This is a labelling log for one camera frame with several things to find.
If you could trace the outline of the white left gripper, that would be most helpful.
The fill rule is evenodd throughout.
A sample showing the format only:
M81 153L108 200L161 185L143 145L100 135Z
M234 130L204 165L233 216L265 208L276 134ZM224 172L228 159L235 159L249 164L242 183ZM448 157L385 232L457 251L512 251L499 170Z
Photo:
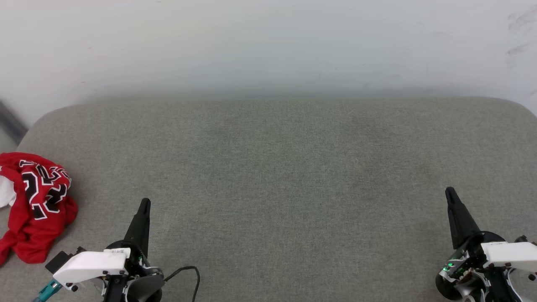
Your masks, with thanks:
M52 294L61 289L77 291L91 281L104 302L159 302L164 275L146 259L150 231L149 198L143 198L133 216L124 240L101 252L81 247L75 254L60 252L52 260Z

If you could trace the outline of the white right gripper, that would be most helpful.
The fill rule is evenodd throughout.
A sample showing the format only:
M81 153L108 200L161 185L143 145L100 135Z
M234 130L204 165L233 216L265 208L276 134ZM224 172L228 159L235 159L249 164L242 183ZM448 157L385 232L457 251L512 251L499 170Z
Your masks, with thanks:
M482 232L462 203L453 187L445 189L451 244L454 254L442 266L438 276L447 282L463 282L472 274L489 273L493 269L522 270L535 273L537 269L536 243L490 241L492 232Z

